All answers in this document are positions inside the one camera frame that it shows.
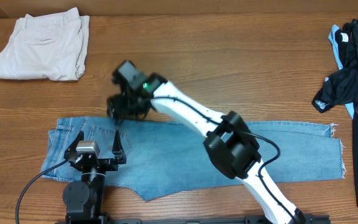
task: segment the white label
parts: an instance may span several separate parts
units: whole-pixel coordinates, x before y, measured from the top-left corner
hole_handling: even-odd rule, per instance
[[[342,35],[342,42],[348,42],[349,41],[349,37],[347,36],[347,34],[341,33],[341,35]]]

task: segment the denim fabric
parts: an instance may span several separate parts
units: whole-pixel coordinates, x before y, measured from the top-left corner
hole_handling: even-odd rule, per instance
[[[341,141],[333,139],[333,125],[294,121],[247,122],[253,133],[273,140],[282,150],[280,158],[267,166],[276,182],[341,179],[344,166]],[[106,184],[128,187],[144,200],[183,190],[238,185],[221,174],[210,162],[203,137],[178,123],[124,121],[117,126],[109,118],[79,117],[58,120],[49,131],[48,152],[42,170],[63,160],[63,152],[80,130],[85,139],[98,142],[100,157],[111,152],[116,129],[121,132],[127,164],[106,174]],[[276,154],[269,144],[258,141],[266,161]],[[45,178],[80,180],[81,173],[69,163],[49,172]]]
[[[342,69],[343,65],[341,62],[341,59],[339,59],[339,48],[338,48],[338,43],[335,40],[335,32],[339,30],[339,27],[337,25],[333,25],[333,27],[331,28],[331,31],[328,35],[328,39],[329,41],[331,41],[332,45],[333,45],[333,52],[334,52],[334,56],[335,56],[335,61],[338,64],[338,69]],[[347,112],[349,112],[351,118],[353,119],[353,115],[354,115],[354,106],[353,103],[346,103],[345,104]]]

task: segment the wooden surface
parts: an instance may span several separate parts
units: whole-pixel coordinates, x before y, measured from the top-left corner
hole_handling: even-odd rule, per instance
[[[354,0],[0,0],[0,18],[42,16],[77,7],[82,15],[354,12]]]
[[[336,123],[347,168],[344,180],[279,184],[304,213],[358,223],[352,170],[352,124],[344,106],[319,114],[311,100],[337,70],[328,34],[358,12],[256,13],[201,16],[92,17],[86,73],[78,82],[0,80],[0,224],[14,223],[17,198],[40,172],[47,131],[66,116],[104,116],[117,93],[111,72],[131,59],[218,111],[248,121]],[[14,19],[0,19],[0,51]],[[149,119],[164,120],[152,113]],[[22,224],[62,221],[65,183],[40,179],[21,205]],[[242,186],[194,190],[144,202],[108,187],[104,209],[114,218],[211,218],[263,214]]]

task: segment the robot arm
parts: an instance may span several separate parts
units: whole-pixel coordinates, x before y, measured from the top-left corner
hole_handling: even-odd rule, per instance
[[[254,137],[247,135],[250,131],[238,114],[232,111],[226,116],[211,110],[161,76],[152,74],[147,78],[130,61],[125,61],[113,73],[113,79],[120,84],[122,93],[108,99],[108,113],[112,118],[120,118],[122,114],[147,114],[150,107],[175,118],[206,138],[204,145],[213,165],[247,187],[269,222],[305,223],[302,212],[281,193],[265,168],[261,170],[262,183],[258,171],[264,162],[257,152],[259,145]],[[221,138],[227,133],[232,136],[224,142]]]

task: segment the silver metal part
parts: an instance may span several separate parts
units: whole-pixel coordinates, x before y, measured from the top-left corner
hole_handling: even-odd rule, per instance
[[[94,152],[99,157],[99,146],[96,141],[80,141],[76,148],[77,152]]]

